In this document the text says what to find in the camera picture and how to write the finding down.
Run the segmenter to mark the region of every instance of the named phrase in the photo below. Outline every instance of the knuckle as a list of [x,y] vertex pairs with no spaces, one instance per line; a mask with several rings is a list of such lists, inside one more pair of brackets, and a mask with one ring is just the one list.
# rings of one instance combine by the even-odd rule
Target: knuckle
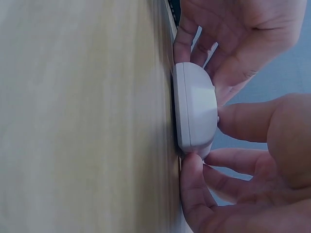
[[226,185],[228,184],[229,178],[227,176],[223,176],[219,179],[219,181],[217,182],[215,189],[218,191],[223,191],[226,187]]
[[208,53],[210,51],[210,49],[207,48],[203,43],[198,43],[197,48],[202,53]]
[[255,70],[243,71],[242,75],[241,75],[242,83],[245,82],[245,81],[248,81],[251,78],[253,78],[256,74],[257,74],[257,71],[255,71]]

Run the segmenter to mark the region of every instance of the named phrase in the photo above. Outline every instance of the blue-gray background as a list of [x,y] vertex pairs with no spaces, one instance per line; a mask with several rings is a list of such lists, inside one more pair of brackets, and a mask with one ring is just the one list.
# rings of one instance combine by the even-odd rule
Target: blue-gray background
[[[228,104],[239,102],[268,101],[288,93],[311,93],[311,3],[308,2],[306,16],[297,45],[276,58],[262,69],[247,86]],[[213,148],[254,148],[266,149],[266,144],[239,141],[217,132]],[[249,176],[238,174],[230,169],[222,172],[241,179]],[[219,205],[228,204],[215,196]]]

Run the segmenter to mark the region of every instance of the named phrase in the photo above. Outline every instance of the skin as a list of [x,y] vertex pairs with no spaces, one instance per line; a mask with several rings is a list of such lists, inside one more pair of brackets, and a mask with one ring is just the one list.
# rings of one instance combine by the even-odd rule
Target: skin
[[[219,109],[219,128],[233,138],[266,142],[268,150],[213,150],[182,163],[184,215],[195,233],[311,231],[311,94]],[[211,166],[252,175],[228,177]],[[218,206],[211,188],[233,205]]]
[[[174,61],[205,66],[224,105],[299,39],[307,0],[181,0]],[[191,52],[198,26],[202,33]]]

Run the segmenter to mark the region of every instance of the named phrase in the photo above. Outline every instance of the wooden surface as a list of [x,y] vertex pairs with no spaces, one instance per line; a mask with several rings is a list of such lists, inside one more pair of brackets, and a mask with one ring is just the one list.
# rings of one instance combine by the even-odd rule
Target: wooden surface
[[185,231],[162,0],[0,1],[0,232]]

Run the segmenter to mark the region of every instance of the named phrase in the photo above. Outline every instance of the white plastic device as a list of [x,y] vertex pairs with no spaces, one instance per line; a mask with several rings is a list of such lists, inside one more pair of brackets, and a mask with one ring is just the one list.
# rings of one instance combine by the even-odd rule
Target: white plastic device
[[174,66],[173,87],[178,145],[184,153],[204,159],[219,121],[215,87],[208,73],[190,62]]

